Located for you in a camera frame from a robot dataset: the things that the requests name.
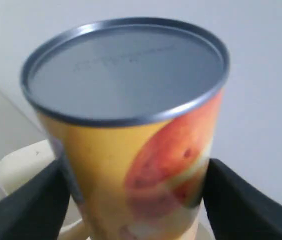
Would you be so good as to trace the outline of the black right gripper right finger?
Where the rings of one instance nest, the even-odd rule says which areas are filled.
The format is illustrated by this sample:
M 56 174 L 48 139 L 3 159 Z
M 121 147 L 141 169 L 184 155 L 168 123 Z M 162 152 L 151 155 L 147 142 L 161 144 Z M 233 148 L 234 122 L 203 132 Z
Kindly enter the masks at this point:
M 282 240 L 282 205 L 218 159 L 209 161 L 203 200 L 218 240 Z

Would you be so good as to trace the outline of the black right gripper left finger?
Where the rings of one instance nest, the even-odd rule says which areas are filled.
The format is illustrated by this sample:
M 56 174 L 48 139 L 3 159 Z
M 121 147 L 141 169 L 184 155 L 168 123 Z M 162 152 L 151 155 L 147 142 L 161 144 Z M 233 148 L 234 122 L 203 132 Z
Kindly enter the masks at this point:
M 55 240 L 70 193 L 62 168 L 54 160 L 34 178 L 0 200 L 0 240 Z

